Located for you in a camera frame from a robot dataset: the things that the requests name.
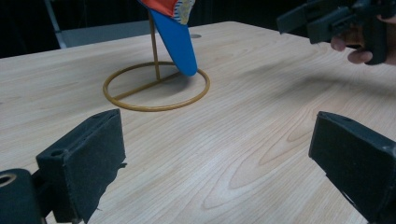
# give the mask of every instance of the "vertical rod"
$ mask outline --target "vertical rod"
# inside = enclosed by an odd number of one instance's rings
[[[157,77],[157,80],[161,80],[160,65],[158,63],[158,55],[157,55],[157,42],[155,40],[155,27],[154,27],[154,21],[152,20],[150,13],[148,13],[148,20],[149,20],[149,29],[151,32],[152,53],[154,55],[155,75]]]

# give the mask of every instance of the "black handle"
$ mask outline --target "black handle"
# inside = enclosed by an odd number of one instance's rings
[[[370,65],[383,63],[387,59],[387,25],[372,17],[363,24],[364,48],[373,53]]]

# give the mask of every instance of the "red fabric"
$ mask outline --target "red fabric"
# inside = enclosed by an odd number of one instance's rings
[[[177,0],[141,0],[141,2],[165,16],[174,17]]]

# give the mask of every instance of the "light wood tabletop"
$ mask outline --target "light wood tabletop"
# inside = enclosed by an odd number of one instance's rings
[[[128,165],[90,223],[367,223],[308,149],[319,111],[396,139],[396,67],[351,64],[350,49],[231,21],[191,33],[200,36],[192,43],[209,92],[176,110],[120,110]],[[160,60],[170,61],[157,42]],[[108,76],[152,61],[149,35],[0,60],[0,170],[36,171],[38,153],[117,108],[102,92]],[[154,79],[154,68],[143,68],[109,90]],[[204,85],[201,76],[178,77],[126,101],[177,103]]]

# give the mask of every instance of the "wooden table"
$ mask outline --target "wooden table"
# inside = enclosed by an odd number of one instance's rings
[[[308,148],[319,110],[396,139],[396,67],[354,65],[350,50],[236,22],[191,33],[201,36],[192,42],[208,94],[177,110],[121,110],[128,165],[90,223],[366,223]],[[148,35],[0,60],[0,170],[34,172],[35,155],[116,108],[102,93],[110,74],[150,61]],[[110,91],[153,71],[127,73]],[[180,77],[128,101],[164,105],[203,87],[200,76]]]

